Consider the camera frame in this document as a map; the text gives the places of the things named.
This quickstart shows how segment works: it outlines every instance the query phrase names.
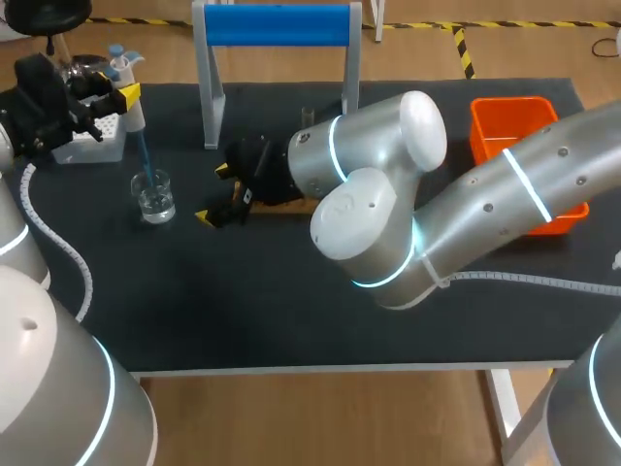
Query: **black table mat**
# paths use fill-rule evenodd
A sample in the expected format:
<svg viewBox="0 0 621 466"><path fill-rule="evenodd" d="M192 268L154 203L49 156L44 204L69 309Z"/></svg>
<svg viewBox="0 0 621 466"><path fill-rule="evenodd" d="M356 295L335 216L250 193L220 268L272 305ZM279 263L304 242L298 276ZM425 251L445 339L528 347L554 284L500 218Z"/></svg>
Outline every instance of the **black table mat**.
<svg viewBox="0 0 621 466"><path fill-rule="evenodd" d="M427 202L473 166L468 143L476 97L542 95L560 117L581 110L569 80L365 83L361 106L411 90L437 102L449 137L445 163L428 175ZM228 84L222 146L244 134L289 137L300 109L337 114L337 83ZM309 216L252 216L211 230L194 212L224 189L221 156L202 149L195 85L145 85L147 143L172 180L177 215L155 229L136 221L129 181L140 170L133 141L122 163L38 171L35 208L88 262L94 299L84 326L130 371L215 368L567 360L580 356L617 316L615 298L521 283L454 283L416 308L386 311L352 286L311 243ZM16 192L17 175L10 177ZM621 284L618 191L591 202L565 239L518 241L471 270L522 272ZM51 291L75 314L82 280L36 234Z"/></svg>

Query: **water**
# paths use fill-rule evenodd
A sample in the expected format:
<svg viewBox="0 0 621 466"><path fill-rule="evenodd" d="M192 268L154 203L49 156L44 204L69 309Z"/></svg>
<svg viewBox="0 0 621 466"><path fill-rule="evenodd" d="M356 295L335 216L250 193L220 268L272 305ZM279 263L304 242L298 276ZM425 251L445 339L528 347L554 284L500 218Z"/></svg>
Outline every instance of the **water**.
<svg viewBox="0 0 621 466"><path fill-rule="evenodd" d="M139 196L143 218L149 223L165 223L175 216L173 193L169 186L148 187Z"/></svg>

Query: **wooden floor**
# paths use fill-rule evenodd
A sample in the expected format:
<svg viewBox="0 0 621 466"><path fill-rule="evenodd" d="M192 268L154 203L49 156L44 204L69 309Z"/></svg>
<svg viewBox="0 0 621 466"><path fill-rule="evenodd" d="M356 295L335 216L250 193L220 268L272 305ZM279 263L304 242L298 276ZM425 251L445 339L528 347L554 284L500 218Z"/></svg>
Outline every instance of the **wooden floor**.
<svg viewBox="0 0 621 466"><path fill-rule="evenodd" d="M617 0L386 1L386 21L621 19ZM188 20L189 0L97 0L94 14ZM469 29L466 42L479 78L570 77L590 108L621 97L621 59L591 55L595 40L615 32ZM371 38L368 31L365 80L464 78L450 33L388 30L381 45ZM139 50L147 59L136 73L144 83L196 82L186 30L84 25L68 42L73 53L104 54L110 43ZM0 44L0 88L13 83L17 57L42 49L37 40ZM338 81L343 74L340 50L229 49L219 50L218 60L226 81ZM512 376L526 410L546 373ZM486 392L474 372L158 379L149 393L161 434L156 466L500 464Z"/></svg>

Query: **orange bin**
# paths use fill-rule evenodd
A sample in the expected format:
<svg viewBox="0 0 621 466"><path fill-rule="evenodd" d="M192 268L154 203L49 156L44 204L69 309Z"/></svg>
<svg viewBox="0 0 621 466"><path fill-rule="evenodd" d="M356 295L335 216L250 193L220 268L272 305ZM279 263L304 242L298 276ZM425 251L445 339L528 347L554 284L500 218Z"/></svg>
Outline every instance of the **orange bin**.
<svg viewBox="0 0 621 466"><path fill-rule="evenodd" d="M476 165L559 119L550 101L537 96L476 99L470 108L473 114L470 145ZM589 205L584 202L538 226L529 235L564 235L588 215Z"/></svg>

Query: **cable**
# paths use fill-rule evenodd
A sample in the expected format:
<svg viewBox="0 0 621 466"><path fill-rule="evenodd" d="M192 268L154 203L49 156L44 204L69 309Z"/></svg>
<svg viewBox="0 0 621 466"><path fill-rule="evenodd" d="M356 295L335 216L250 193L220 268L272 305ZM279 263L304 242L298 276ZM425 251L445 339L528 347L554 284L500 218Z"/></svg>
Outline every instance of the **cable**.
<svg viewBox="0 0 621 466"><path fill-rule="evenodd" d="M458 280L498 280L503 282L520 282L528 284L538 284L542 286L553 286L583 293L603 294L606 296L620 296L621 286L610 284L596 284L585 282L574 282L572 280L551 279L548 277L538 277L535 275L510 274L507 272L457 272L448 278L451 283Z"/></svg>
<svg viewBox="0 0 621 466"><path fill-rule="evenodd" d="M614 55L602 55L601 53L597 53L595 51L595 47L602 42L614 42L616 44L617 40L612 37L604 37L603 39L599 39L595 41L593 46L591 46L591 53L593 53L598 58L616 58L617 56L619 56L619 53L616 53Z"/></svg>
<svg viewBox="0 0 621 466"><path fill-rule="evenodd" d="M32 175L37 170L32 163L28 164L26 169L23 171L23 175L21 176L21 182L19 183L19 198L21 199L21 204L23 205L23 209L26 211L26 214L30 218L30 220L41 230L41 232L50 238L59 248L67 252L69 256L76 262L80 272L82 273L82 279L84 280L84 299L82 300L82 306L80 307L80 311L76 316L76 320L78 322L82 322L86 317L86 313L88 312L88 308L90 307L90 302L93 298L93 277L90 274L90 269L88 269L88 265L83 257L77 252L69 243L63 240L56 232L54 232L51 228L49 228L46 223L39 217L34 207L32 207L32 202L30 201L30 181L32 179Z"/></svg>

